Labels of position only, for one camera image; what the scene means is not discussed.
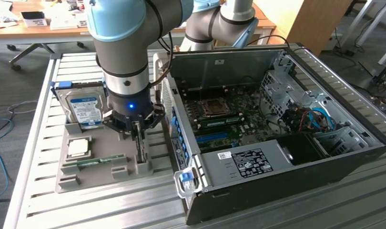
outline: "metal slatted table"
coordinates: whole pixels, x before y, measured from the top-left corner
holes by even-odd
[[[149,52],[150,72],[153,53],[158,51]],[[386,134],[383,113],[308,51],[298,53]],[[146,137],[156,156],[153,176],[55,193],[65,116],[49,92],[51,82],[85,82],[101,76],[95,53],[64,54],[61,59],[49,62],[5,229],[386,228],[386,154],[358,168],[339,183],[189,227],[176,194],[161,125],[149,131]],[[298,74],[298,78],[309,89],[317,87],[306,75]]]

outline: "white cable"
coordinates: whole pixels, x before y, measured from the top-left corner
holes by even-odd
[[[8,105],[0,105],[0,106],[8,106],[8,108],[5,110],[0,110],[0,113],[9,112],[9,113],[15,113],[16,115],[31,113],[31,112],[36,111],[36,109],[29,110],[29,111],[23,111],[23,112],[13,112],[13,109],[16,109],[17,107],[20,107],[21,105],[31,104],[31,103],[36,103],[37,101],[39,100],[28,100],[28,101],[24,101],[21,103],[19,103],[19,104],[13,104],[11,106],[8,106]]]

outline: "green circuit board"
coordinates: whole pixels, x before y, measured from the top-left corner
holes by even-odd
[[[258,108],[257,88],[238,86],[214,94],[214,98],[184,101],[201,152],[262,142],[276,135]]]

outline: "power supply label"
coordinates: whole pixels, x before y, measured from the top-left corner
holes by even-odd
[[[253,149],[232,155],[244,178],[273,171],[261,149]]]
[[[72,99],[71,102],[80,124],[87,126],[101,124],[103,115],[97,108],[99,100],[96,97]]]

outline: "barcode sticker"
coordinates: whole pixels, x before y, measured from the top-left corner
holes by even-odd
[[[220,160],[232,158],[230,152],[218,153]]]

